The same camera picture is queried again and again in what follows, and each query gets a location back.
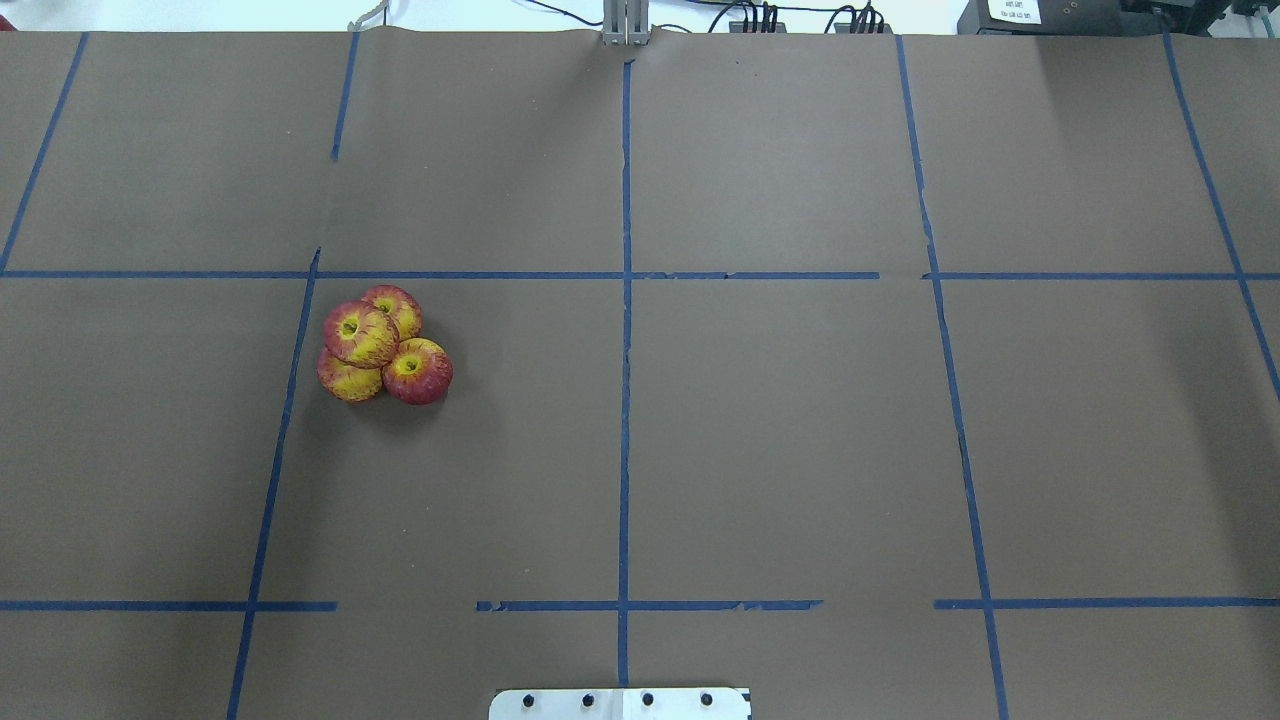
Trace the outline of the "black computer box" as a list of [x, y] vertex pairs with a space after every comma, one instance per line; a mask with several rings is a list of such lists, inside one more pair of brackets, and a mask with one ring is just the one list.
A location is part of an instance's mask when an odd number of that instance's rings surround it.
[[957, 35], [1121, 37], [1119, 1], [968, 1]]

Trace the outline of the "red yellow apple front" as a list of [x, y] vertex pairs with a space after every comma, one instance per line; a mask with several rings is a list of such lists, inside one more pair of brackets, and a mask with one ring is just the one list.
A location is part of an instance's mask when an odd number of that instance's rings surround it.
[[360, 368], [343, 363], [321, 347], [315, 365], [320, 386], [333, 397], [347, 404], [362, 404], [383, 391], [379, 368]]

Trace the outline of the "red yellow apple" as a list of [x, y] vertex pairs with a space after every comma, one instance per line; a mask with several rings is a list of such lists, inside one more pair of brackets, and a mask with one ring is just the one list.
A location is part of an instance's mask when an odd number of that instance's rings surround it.
[[360, 368], [343, 363], [321, 347], [315, 365], [320, 386], [333, 397], [347, 404], [362, 404], [383, 391], [379, 368]]
[[385, 392], [403, 404], [425, 406], [443, 400], [454, 377], [448, 352], [426, 338], [401, 341], [381, 369]]
[[399, 340], [420, 337], [424, 313], [420, 302], [408, 291], [396, 284], [375, 284], [364, 292], [361, 300], [393, 320]]

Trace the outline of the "red yellow apple back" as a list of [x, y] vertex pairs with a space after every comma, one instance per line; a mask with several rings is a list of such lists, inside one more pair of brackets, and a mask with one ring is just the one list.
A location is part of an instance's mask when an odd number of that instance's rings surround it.
[[424, 313], [420, 302], [408, 291], [396, 284], [375, 284], [364, 292], [361, 300], [393, 320], [399, 340], [420, 337]]

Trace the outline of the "upper black orange connector box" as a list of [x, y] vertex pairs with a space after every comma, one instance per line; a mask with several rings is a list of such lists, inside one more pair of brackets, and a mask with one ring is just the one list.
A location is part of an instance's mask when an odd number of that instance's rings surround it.
[[785, 23], [780, 18], [780, 6], [771, 3], [742, 1], [733, 8], [740, 8], [742, 17], [739, 20], [727, 22], [728, 32], [732, 35], [780, 35], [786, 32]]

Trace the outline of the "red yellow apple left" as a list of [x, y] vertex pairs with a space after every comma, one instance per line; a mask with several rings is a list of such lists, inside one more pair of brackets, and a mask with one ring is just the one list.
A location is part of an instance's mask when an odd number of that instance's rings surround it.
[[385, 392], [403, 404], [425, 406], [443, 400], [454, 377], [448, 352], [426, 338], [401, 341], [381, 369]]

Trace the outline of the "aluminium frame post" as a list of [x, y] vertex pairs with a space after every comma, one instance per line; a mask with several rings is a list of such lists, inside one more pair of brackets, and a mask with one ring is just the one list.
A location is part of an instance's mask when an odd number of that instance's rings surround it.
[[645, 46], [650, 42], [649, 0], [604, 0], [602, 42], [605, 46]]

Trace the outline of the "red yellow apple alone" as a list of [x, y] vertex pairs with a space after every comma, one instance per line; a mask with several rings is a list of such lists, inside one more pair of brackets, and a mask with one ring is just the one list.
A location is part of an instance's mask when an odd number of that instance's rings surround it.
[[347, 365], [380, 369], [396, 355], [401, 334], [387, 313], [371, 302], [356, 300], [328, 313], [323, 342], [333, 357]]

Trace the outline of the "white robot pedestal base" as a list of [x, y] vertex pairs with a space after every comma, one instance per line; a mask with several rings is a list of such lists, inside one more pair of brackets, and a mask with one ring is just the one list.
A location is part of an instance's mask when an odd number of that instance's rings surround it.
[[751, 719], [748, 689], [732, 687], [508, 689], [489, 719]]

